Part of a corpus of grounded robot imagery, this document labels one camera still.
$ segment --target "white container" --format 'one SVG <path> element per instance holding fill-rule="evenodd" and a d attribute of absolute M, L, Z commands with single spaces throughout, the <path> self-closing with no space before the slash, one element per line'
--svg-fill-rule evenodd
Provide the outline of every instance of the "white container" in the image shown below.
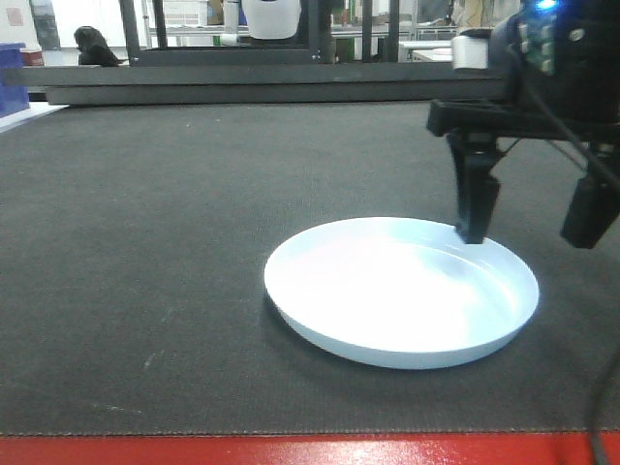
<path fill-rule="evenodd" d="M 280 40 L 294 36 L 299 25 L 299 0 L 243 0 L 243 13 L 250 36 L 260 40 Z"/>
<path fill-rule="evenodd" d="M 534 314 L 539 287 L 517 255 L 453 227 L 357 218 L 301 232 L 264 269 L 285 321 L 313 344 L 362 363 L 441 368 L 501 349 Z"/>

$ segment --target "table surface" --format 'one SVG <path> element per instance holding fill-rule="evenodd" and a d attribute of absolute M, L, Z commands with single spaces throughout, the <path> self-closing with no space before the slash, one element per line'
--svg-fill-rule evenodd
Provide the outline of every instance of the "table surface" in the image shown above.
<path fill-rule="evenodd" d="M 427 109 L 68 108 L 0 135 L 0 431 L 583 430 L 617 350 L 618 229 L 593 251 L 562 241 L 579 173 L 541 141 L 497 168 L 491 235 L 542 288 L 499 353 L 448 370 L 367 367 L 300 340 L 264 295 L 270 252 L 311 226 L 454 220 L 450 155 L 424 129 Z"/>

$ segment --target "metal frame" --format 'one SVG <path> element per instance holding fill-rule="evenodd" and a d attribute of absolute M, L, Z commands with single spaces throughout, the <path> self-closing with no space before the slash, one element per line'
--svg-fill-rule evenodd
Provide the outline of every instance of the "metal frame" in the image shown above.
<path fill-rule="evenodd" d="M 172 47 L 168 45 L 163 0 L 153 1 L 157 48 L 140 49 L 138 22 L 132 0 L 118 0 L 132 66 L 267 65 L 318 63 L 319 6 L 308 1 L 308 44 L 306 46 Z"/>

